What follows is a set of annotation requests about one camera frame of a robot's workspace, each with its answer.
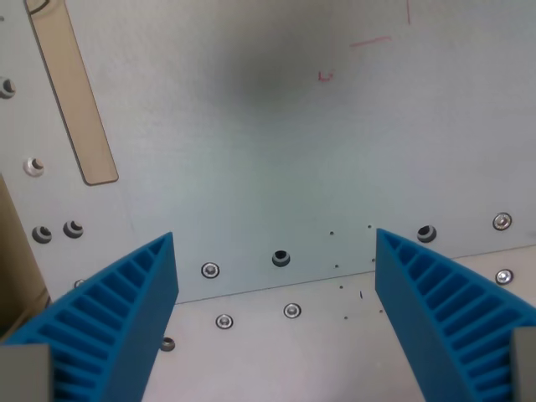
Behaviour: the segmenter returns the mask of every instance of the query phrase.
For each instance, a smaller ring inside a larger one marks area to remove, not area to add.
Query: red pen line
[[[408,25],[411,25],[410,0],[405,0],[405,7],[408,11]]]
[[[381,36],[379,38],[364,40],[363,42],[357,42],[355,44],[350,44],[351,48],[358,48],[359,46],[364,46],[365,44],[375,44],[376,42],[383,42],[384,40],[393,40],[390,36]]]

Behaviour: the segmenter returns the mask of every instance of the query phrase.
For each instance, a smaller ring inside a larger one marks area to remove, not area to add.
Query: screw
[[[495,230],[506,230],[512,225],[512,215],[501,212],[493,218],[493,228]]]
[[[285,314],[285,317],[290,319],[298,318],[300,314],[302,314],[302,308],[299,304],[289,303],[283,309],[283,314]]]
[[[173,341],[171,338],[165,337],[162,340],[162,344],[160,345],[160,350],[163,352],[171,352],[175,349],[175,341]]]
[[[513,280],[513,272],[511,272],[510,270],[500,270],[495,275],[495,282],[501,286],[507,285],[512,280]]]
[[[213,262],[207,262],[201,267],[201,275],[205,278],[214,279],[219,275],[219,266]]]
[[[229,329],[233,326],[233,318],[229,314],[222,314],[216,318],[216,327]]]
[[[44,165],[40,159],[36,157],[29,157],[24,161],[23,165],[24,171],[33,178],[38,178],[44,172]]]

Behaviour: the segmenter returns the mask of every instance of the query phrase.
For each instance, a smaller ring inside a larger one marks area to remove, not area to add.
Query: metal panel
[[[458,262],[490,281],[511,269],[506,289],[534,305],[535,259],[528,247]],[[289,302],[302,308],[293,320],[282,312]],[[177,347],[157,356],[143,400],[423,401],[381,309],[374,273],[175,306],[166,336]],[[214,325],[222,313],[229,330]]]
[[[381,226],[433,224],[449,256],[534,242],[530,1],[412,1],[411,25],[387,0],[68,6],[121,176],[100,188],[80,182],[22,2],[0,5],[18,88],[0,171],[27,233],[53,232],[32,241],[53,298],[168,230],[183,302],[371,271]],[[21,168],[34,156],[41,178]]]

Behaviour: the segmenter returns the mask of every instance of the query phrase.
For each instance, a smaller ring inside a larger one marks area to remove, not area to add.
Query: red mark
[[[359,46],[364,46],[365,44],[375,44],[376,42],[383,42],[385,40],[391,41],[391,40],[393,40],[393,38],[391,38],[390,36],[381,36],[379,38],[369,39],[369,40],[365,40],[363,42],[357,42],[355,44],[350,44],[350,47],[351,48],[358,48]]]
[[[411,25],[410,0],[405,0],[405,8],[408,12],[408,25]]]
[[[331,78],[333,78],[333,73],[329,73],[327,77],[322,77],[322,72],[318,71],[318,80],[320,82],[328,82]]]

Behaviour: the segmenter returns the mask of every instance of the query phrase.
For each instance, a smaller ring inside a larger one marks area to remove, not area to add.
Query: beige slot
[[[28,9],[34,10],[42,1],[28,0]],[[32,20],[84,181],[89,185],[115,182],[116,165],[65,1],[50,0]]]

